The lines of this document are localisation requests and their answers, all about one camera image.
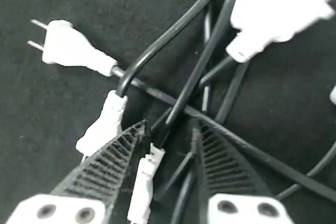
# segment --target plug prong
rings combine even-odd
[[[37,48],[38,50],[44,51],[44,47],[41,46],[40,44],[36,43],[36,42],[33,42],[33,41],[29,40],[29,41],[27,41],[27,44],[32,46],[32,47]]]
[[[37,26],[39,26],[39,27],[41,27],[41,28],[43,28],[43,29],[46,29],[46,30],[48,29],[48,25],[43,24],[42,22],[40,22],[40,21],[38,21],[38,20],[36,20],[36,19],[32,19],[31,22],[32,22],[34,25],[37,25]]]

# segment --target white plug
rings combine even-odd
[[[111,90],[104,102],[98,119],[86,130],[84,136],[77,141],[76,149],[84,157],[91,156],[110,140],[121,133],[121,120],[127,103],[127,96],[119,97]]]
[[[140,159],[137,177],[133,187],[127,219],[135,224],[147,224],[151,213],[150,204],[153,198],[153,177],[165,154],[163,149],[152,143],[150,154]]]
[[[28,44],[41,50],[42,61],[65,67],[82,66],[111,76],[117,61],[94,48],[87,38],[65,20],[53,20],[48,25],[32,19],[33,24],[47,30],[44,46],[33,41]]]
[[[248,13],[244,27],[226,47],[238,62],[246,62],[272,42],[290,40],[320,19],[330,19],[335,11],[330,0],[258,0]]]

